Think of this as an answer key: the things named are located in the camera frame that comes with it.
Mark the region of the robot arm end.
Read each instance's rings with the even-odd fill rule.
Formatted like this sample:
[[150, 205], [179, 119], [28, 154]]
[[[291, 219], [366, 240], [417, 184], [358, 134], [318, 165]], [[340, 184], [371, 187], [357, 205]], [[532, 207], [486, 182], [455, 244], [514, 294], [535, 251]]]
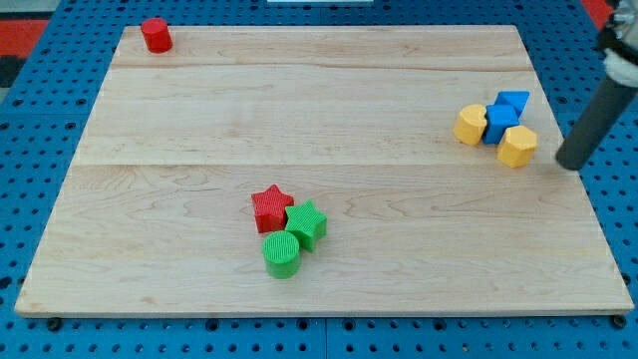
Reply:
[[637, 0], [608, 0], [612, 11], [600, 30], [598, 49], [606, 74], [623, 86], [637, 87]]

